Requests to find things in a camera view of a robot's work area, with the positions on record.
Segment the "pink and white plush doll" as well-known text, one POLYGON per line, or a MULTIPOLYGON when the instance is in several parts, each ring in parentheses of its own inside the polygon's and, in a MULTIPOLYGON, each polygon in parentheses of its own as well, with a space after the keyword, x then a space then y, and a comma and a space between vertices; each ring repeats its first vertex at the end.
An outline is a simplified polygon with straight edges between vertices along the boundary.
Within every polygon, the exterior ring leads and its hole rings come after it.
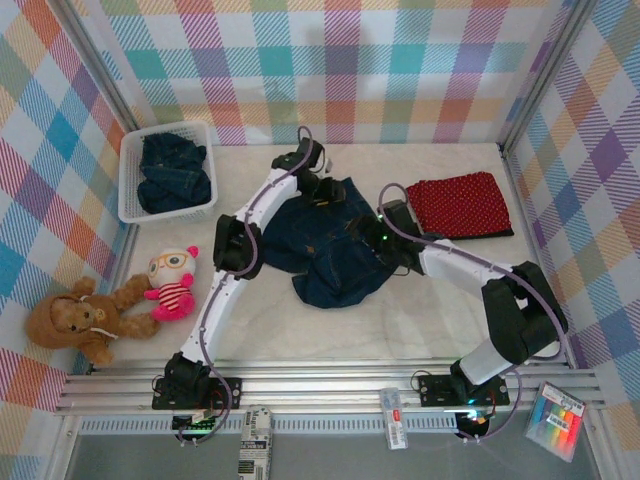
POLYGON ((158 322, 174 322, 189 316, 196 301, 191 291, 195 281, 199 248, 169 247, 152 258, 148 265, 151 287, 144 293, 147 300, 156 301, 151 316, 158 322))

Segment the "red polka dot skirt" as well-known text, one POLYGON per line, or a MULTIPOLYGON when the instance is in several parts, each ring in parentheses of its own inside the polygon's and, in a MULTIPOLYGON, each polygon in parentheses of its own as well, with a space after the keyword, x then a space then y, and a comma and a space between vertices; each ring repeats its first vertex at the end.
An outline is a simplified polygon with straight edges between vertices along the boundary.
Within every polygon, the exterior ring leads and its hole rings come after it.
POLYGON ((489 172, 420 180, 407 189, 423 231, 429 227, 512 228, 504 196, 489 172))

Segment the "aluminium frame rail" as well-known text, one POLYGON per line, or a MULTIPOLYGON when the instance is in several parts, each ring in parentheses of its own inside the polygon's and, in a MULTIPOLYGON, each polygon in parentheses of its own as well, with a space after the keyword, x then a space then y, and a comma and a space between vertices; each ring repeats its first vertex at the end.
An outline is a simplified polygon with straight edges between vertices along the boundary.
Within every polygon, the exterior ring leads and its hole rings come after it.
MULTIPOLYGON (((90 375, 67 378, 56 407, 58 415, 133 415, 152 411, 152 380, 162 375, 163 360, 118 361, 90 375)), ((241 404, 264 405, 274 413, 372 413, 378 392, 395 387, 407 412, 416 412, 417 371, 445 374, 446 359, 400 360, 258 360, 221 361, 225 376, 243 380, 241 404)), ((604 392, 591 370, 570 369, 562 362, 531 363, 519 367, 520 381, 506 380, 510 397, 528 408, 539 385, 548 381, 595 409, 605 406, 604 392)))

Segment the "aluminium corner post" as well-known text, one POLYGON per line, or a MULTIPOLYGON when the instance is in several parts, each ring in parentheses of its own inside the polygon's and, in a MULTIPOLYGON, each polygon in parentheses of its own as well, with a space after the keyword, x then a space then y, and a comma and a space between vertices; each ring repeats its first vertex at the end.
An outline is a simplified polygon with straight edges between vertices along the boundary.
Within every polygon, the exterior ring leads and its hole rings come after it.
POLYGON ((562 0, 498 136, 497 145, 504 158, 509 158, 524 135, 597 3, 598 0, 562 0))
POLYGON ((56 4, 64 29, 71 37, 85 67, 100 92, 105 96, 106 102, 113 109, 117 119, 121 121, 127 132, 136 130, 138 127, 136 119, 128 108, 102 55, 91 40, 80 15, 72 5, 72 0, 51 0, 51 4, 56 4))

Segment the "brown teddy bear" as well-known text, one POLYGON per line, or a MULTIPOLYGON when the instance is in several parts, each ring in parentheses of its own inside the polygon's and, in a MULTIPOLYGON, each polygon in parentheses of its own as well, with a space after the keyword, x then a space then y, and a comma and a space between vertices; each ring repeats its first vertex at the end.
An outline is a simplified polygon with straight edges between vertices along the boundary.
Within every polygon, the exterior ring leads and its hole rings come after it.
POLYGON ((112 363, 110 343, 120 338, 147 340, 160 330, 149 313, 129 310, 145 299, 151 284, 145 274, 136 274, 123 286, 102 295, 95 292, 94 279, 84 276, 69 292, 39 301, 26 321, 28 338, 38 346, 57 350, 75 348, 99 366, 112 363))

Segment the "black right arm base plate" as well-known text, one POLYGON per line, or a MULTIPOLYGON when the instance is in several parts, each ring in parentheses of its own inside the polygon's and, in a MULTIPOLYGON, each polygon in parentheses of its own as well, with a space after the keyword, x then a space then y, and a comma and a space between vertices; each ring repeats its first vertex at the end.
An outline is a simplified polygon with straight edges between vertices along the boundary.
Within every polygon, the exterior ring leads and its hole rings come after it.
POLYGON ((496 376, 481 385, 473 385, 452 375, 418 377, 422 407, 508 406, 506 382, 496 376))

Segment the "black skirt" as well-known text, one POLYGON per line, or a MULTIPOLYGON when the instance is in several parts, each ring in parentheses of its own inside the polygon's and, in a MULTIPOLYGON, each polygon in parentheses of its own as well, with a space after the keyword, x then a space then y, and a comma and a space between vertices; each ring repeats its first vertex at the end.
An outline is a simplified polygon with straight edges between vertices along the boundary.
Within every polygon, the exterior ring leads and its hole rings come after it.
POLYGON ((500 237, 512 237, 512 228, 506 229, 482 229, 482 228, 454 228, 446 226, 431 226, 426 229, 421 237, 430 241, 438 239, 456 240, 476 240, 500 237))

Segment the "white plastic basket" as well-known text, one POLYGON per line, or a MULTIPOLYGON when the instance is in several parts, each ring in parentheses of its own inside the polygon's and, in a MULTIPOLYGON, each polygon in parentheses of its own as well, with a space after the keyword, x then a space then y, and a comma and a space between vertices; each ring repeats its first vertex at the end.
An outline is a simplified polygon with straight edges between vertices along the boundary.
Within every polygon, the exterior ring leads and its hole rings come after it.
POLYGON ((125 223, 142 224, 164 220, 198 220, 208 216, 218 199, 215 166, 212 154, 211 131, 207 123, 198 120, 174 122, 143 128, 126 134, 121 142, 119 167, 118 214, 125 223), (207 156, 204 170, 211 180, 211 200, 196 207, 161 214, 145 212, 138 200, 137 187, 143 180, 140 161, 145 136, 157 133, 174 133, 199 146, 205 146, 207 156))

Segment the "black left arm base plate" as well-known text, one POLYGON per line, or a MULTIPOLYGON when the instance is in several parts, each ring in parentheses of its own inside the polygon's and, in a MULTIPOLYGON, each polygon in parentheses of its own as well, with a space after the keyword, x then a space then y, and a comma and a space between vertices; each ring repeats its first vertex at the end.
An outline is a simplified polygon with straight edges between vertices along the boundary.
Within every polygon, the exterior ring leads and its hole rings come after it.
POLYGON ((217 378, 209 378, 209 387, 204 399, 185 393, 172 386, 163 376, 156 376, 151 383, 153 410, 223 410, 228 404, 228 395, 217 378))

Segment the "clear plastic box with labels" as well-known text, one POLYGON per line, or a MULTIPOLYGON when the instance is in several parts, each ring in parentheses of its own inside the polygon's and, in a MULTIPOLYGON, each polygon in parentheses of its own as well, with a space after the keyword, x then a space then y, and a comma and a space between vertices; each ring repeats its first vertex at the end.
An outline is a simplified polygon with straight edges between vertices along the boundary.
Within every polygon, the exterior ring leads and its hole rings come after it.
POLYGON ((379 392, 383 423, 388 448, 391 451, 408 448, 403 418, 403 403, 397 388, 384 388, 379 392))

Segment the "dark blue denim skirt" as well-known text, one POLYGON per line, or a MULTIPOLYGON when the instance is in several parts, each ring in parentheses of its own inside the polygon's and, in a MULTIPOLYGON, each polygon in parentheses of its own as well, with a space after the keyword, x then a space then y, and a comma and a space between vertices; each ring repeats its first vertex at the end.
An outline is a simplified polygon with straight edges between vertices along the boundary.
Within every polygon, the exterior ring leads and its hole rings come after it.
POLYGON ((145 136, 137 187, 142 209, 161 214, 196 207, 211 200, 211 180, 204 170, 205 146, 174 133, 145 136))
POLYGON ((383 262, 348 224, 373 210, 351 178, 341 181, 346 199, 313 206, 301 197, 286 201, 263 233, 265 263, 292 275, 300 300, 321 308, 359 304, 398 269, 383 262))

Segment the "colourful marker pack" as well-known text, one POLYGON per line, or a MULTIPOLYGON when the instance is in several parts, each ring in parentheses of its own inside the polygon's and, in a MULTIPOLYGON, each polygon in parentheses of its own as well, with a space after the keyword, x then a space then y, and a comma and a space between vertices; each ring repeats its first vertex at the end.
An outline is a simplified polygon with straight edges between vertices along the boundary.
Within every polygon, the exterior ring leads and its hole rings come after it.
POLYGON ((525 429, 525 437, 561 460, 571 463, 580 436, 586 403, 543 382, 525 429))

